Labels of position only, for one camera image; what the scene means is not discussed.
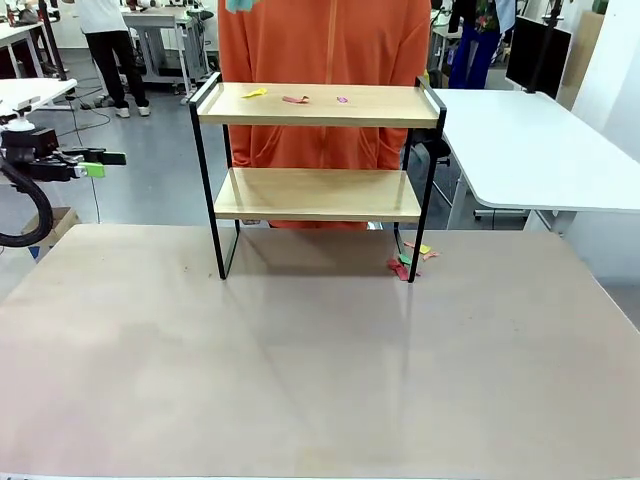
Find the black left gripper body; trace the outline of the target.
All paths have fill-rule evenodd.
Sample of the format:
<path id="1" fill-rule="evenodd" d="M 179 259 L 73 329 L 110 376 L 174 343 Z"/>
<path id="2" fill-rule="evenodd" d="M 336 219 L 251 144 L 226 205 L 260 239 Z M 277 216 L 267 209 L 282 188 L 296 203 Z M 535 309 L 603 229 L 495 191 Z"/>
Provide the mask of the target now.
<path id="1" fill-rule="evenodd" d="M 73 161 L 65 160 L 55 130 L 5 130 L 1 134 L 5 159 L 15 170 L 34 181 L 66 182 L 73 178 Z"/>

